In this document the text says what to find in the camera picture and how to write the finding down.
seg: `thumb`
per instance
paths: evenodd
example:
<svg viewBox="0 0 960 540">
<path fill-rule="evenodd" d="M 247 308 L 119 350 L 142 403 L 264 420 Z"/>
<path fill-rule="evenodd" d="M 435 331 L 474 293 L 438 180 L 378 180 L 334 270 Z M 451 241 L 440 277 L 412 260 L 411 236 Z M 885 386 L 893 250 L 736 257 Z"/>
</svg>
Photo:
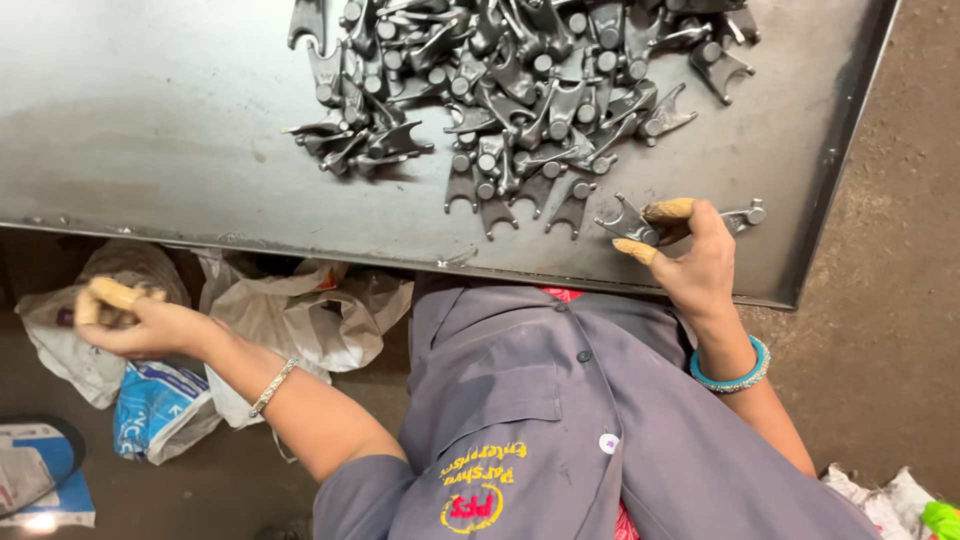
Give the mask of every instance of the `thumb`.
<svg viewBox="0 0 960 540">
<path fill-rule="evenodd" d="M 636 260 L 650 268 L 650 273 L 659 283 L 662 283 L 661 278 L 667 277 L 677 264 L 677 261 L 662 254 L 657 248 L 643 242 L 617 238 L 613 241 L 613 247 L 619 252 L 634 256 Z"/>
</svg>

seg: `floor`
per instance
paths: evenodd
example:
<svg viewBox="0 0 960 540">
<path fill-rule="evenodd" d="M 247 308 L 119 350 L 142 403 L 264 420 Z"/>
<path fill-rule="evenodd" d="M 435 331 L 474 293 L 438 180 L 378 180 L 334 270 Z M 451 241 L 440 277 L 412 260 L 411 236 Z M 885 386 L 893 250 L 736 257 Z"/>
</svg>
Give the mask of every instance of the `floor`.
<svg viewBox="0 0 960 540">
<path fill-rule="evenodd" d="M 839 462 L 865 485 L 912 467 L 960 502 L 960 9 L 904 0 L 798 313 L 742 310 L 774 353 L 771 378 L 818 468 Z M 79 271 L 48 266 L 86 239 L 6 232 L 17 293 Z M 406 323 L 370 367 L 335 378 L 389 430 L 406 407 Z M 96 530 L 52 538 L 252 538 L 309 511 L 316 485 L 279 457 L 267 428 L 220 426 L 159 467 L 112 452 L 108 411 L 87 405 L 38 361 L 18 318 L 0 312 L 0 413 L 56 413 L 86 436 Z M 0 538 L 17 537 L 0 529 Z"/>
</svg>

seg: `pile of metal parts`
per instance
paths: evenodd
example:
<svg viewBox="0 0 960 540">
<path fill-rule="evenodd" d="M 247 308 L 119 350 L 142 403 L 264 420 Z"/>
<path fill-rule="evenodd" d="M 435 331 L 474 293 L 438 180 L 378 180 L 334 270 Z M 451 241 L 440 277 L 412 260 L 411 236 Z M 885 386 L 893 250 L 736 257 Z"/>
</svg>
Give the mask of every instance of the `pile of metal parts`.
<svg viewBox="0 0 960 540">
<path fill-rule="evenodd" d="M 587 198 L 629 138 L 654 146 L 696 112 L 677 111 L 684 84 L 665 94 L 646 79 L 658 55 L 688 54 L 726 105 L 727 81 L 754 70 L 728 53 L 760 34 L 746 0 L 348 0 L 347 37 L 330 54 L 323 0 L 297 0 L 288 35 L 307 45 L 321 121 L 284 130 L 336 175 L 369 176 L 433 149 L 417 143 L 401 104 L 440 101 L 453 117 L 444 210 L 464 198 L 492 225 L 519 225 L 508 204 L 530 199 L 540 217 L 554 180 L 570 184 L 546 224 L 576 239 Z"/>
</svg>

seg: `gray uniform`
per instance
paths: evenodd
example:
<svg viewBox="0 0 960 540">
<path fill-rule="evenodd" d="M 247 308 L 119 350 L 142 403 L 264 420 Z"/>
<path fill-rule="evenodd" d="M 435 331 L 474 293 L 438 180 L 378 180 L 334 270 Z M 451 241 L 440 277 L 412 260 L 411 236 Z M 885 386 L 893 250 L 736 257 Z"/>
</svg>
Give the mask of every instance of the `gray uniform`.
<svg viewBox="0 0 960 540">
<path fill-rule="evenodd" d="M 691 339 L 671 307 L 418 276 L 410 463 L 341 467 L 315 537 L 613 540 L 622 500 L 643 540 L 878 538 L 685 372 Z"/>
</svg>

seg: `sleeve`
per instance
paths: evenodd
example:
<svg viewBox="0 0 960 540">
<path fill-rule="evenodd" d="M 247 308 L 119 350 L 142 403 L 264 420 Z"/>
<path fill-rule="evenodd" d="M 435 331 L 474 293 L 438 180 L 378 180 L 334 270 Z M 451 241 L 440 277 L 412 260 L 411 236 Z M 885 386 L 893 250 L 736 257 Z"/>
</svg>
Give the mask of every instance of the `sleeve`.
<svg viewBox="0 0 960 540">
<path fill-rule="evenodd" d="M 341 466 L 313 502 L 314 540 L 387 538 L 414 479 L 410 465 L 392 455 L 367 455 Z"/>
</svg>

